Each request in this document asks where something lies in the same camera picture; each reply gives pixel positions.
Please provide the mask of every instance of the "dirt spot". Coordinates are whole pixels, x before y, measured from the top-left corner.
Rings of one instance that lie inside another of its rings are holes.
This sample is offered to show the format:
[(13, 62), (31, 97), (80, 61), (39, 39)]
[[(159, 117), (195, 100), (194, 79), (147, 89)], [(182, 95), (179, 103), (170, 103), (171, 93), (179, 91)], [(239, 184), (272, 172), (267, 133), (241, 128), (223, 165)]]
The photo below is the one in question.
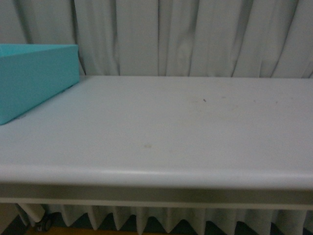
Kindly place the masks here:
[(145, 148), (152, 148), (152, 144), (147, 143), (147, 144), (144, 145), (144, 147)]

